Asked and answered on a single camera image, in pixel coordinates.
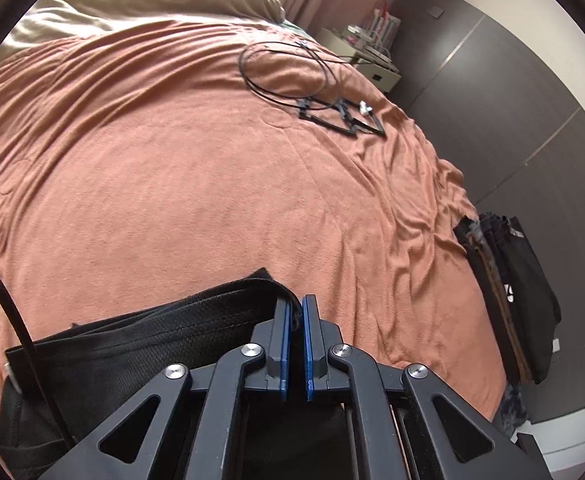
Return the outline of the beige duvet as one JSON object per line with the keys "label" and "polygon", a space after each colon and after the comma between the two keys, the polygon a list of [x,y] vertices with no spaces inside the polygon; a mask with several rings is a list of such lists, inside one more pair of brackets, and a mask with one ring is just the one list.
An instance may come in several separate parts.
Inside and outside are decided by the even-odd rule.
{"label": "beige duvet", "polygon": [[2,41],[0,58],[47,41],[106,34],[141,22],[188,21],[208,15],[277,25],[285,21],[278,0],[38,0]]}

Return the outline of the stack of folded black clothes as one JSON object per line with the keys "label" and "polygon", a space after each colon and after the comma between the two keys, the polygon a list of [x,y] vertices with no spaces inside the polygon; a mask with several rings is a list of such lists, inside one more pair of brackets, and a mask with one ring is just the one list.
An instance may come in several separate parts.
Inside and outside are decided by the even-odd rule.
{"label": "stack of folded black clothes", "polygon": [[516,217],[465,217],[454,229],[481,289],[507,382],[543,382],[562,312]]}

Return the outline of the black sleeveless shirt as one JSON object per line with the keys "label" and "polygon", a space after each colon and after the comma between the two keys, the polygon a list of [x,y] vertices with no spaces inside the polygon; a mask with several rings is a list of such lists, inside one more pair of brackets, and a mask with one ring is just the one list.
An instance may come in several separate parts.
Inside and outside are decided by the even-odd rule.
{"label": "black sleeveless shirt", "polygon": [[[246,344],[291,292],[264,269],[193,296],[76,325],[35,350],[71,434],[85,438],[164,367],[193,370]],[[23,348],[5,353],[12,377],[0,404],[0,456],[16,479],[37,479],[67,451]],[[242,478],[350,479],[342,408],[268,403],[251,411]]]}

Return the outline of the white bedside table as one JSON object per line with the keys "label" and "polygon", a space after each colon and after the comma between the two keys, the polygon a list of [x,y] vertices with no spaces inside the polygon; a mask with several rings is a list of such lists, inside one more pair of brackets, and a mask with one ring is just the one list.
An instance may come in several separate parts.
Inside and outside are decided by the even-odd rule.
{"label": "white bedside table", "polygon": [[367,50],[356,49],[328,29],[323,28],[316,35],[316,41],[341,60],[354,66],[383,93],[389,93],[401,80],[399,70],[390,61]]}

